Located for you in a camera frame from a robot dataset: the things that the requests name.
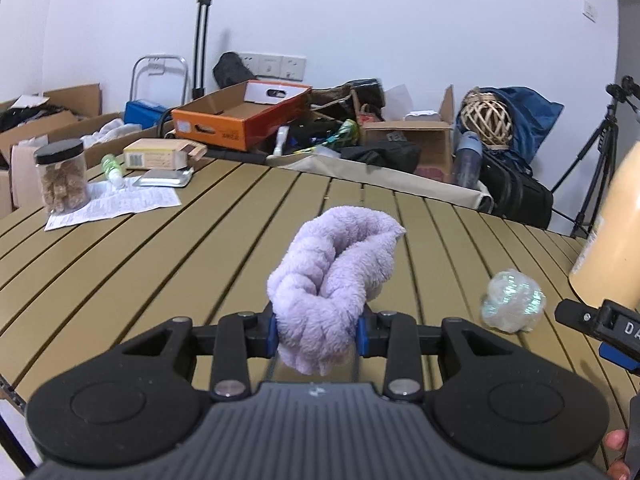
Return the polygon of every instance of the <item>wicker lantern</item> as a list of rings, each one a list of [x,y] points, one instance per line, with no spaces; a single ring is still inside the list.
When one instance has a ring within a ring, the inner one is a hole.
[[[513,136],[507,107],[491,92],[470,90],[462,100],[460,120],[465,130],[478,134],[490,150],[506,150]]]

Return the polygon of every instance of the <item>white floor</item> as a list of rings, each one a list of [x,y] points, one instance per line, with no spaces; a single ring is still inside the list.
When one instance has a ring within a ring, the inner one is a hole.
[[[35,444],[29,435],[27,426],[24,423],[24,417],[18,413],[13,406],[6,400],[0,400],[0,415],[7,423],[13,434],[17,437],[20,444],[27,450],[31,459],[39,464],[42,460],[38,456]],[[0,479],[2,480],[19,480],[23,478],[20,470],[9,459],[4,449],[0,448]]]

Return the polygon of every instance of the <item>human hand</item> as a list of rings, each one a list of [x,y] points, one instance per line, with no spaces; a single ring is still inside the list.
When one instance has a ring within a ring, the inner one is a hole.
[[[629,434],[626,432],[626,430],[616,430],[611,431],[611,433],[607,433],[607,436],[604,438],[605,446],[607,446],[609,449],[619,451],[623,454],[622,457],[611,464],[609,470],[607,471],[607,474],[611,478],[613,478],[613,480],[629,480],[630,471],[623,460],[624,453],[626,452],[628,436]]]

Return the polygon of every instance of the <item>cardboard box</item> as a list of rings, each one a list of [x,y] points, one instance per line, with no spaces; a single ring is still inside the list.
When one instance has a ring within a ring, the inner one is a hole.
[[[106,123],[121,117],[122,114],[101,115],[75,124],[68,124],[67,126],[48,132],[47,137],[49,142],[57,142],[58,140],[63,139],[79,139],[84,135],[89,135],[100,130],[100,128]],[[168,131],[167,128],[170,129],[170,126],[172,127],[170,123],[165,124],[165,131]],[[120,155],[124,148],[132,142],[145,137],[155,136],[156,127],[154,126],[153,128],[148,128],[141,132],[113,139],[109,142],[94,144],[90,148],[84,150],[86,165],[88,168],[98,166],[105,155],[108,155],[109,153],[113,153],[113,155]],[[42,202],[42,197],[40,195],[40,183],[38,181],[38,174],[33,160],[33,153],[36,150],[37,148],[33,146],[12,146],[11,184],[12,197],[16,207],[36,205]],[[0,200],[2,193],[1,177],[2,172],[0,172]]]
[[[47,103],[69,108],[75,114],[86,118],[94,118],[100,115],[102,102],[100,98],[100,86],[98,84],[75,86],[44,92],[49,97]],[[10,108],[15,99],[0,103],[0,112]],[[17,126],[0,134],[0,218],[3,218],[14,209],[12,203],[10,175],[10,161],[12,147],[21,140],[41,137],[50,132],[78,124],[78,117],[69,111],[63,111],[47,117],[31,121],[23,126]]]
[[[308,109],[311,87],[247,81],[172,111],[178,137],[246,152]]]
[[[415,174],[439,182],[449,182],[452,167],[451,130],[454,123],[453,86],[440,104],[441,121],[360,122],[363,146],[379,140],[408,140],[420,146]]]
[[[181,170],[207,153],[204,144],[186,139],[140,139],[124,149],[130,170]]]

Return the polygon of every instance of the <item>wall switch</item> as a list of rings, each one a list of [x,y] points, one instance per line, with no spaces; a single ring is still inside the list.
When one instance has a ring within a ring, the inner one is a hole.
[[[584,1],[582,14],[593,23],[596,22],[596,19],[598,17],[598,11],[596,10],[596,7],[591,5],[587,0]]]
[[[162,75],[164,74],[164,62],[165,59],[159,57],[153,57],[149,59],[146,64],[146,73],[149,75]]]
[[[271,54],[262,54],[258,64],[257,75],[266,77],[280,77],[280,67],[282,65],[282,56],[272,56]]]
[[[258,69],[260,68],[260,55],[252,54],[251,52],[238,52],[238,56],[242,60],[242,64],[247,67],[255,75],[258,75]]]
[[[306,57],[282,56],[280,77],[292,81],[302,81],[305,78]]]

